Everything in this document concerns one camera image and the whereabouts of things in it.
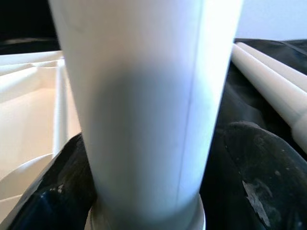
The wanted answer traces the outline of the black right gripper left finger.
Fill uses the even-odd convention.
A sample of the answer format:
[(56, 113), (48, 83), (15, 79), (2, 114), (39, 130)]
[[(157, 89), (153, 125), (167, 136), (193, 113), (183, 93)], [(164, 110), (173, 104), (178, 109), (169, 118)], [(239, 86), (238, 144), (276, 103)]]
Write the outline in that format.
[(26, 189), (9, 213), (9, 228), (83, 230), (95, 200), (83, 137), (77, 134)]

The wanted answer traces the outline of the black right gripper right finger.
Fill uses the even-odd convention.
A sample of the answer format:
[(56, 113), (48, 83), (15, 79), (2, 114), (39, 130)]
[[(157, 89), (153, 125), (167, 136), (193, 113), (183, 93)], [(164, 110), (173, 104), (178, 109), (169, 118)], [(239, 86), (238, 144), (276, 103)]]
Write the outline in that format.
[(254, 123), (218, 127), (201, 198), (209, 230), (304, 230), (307, 163)]

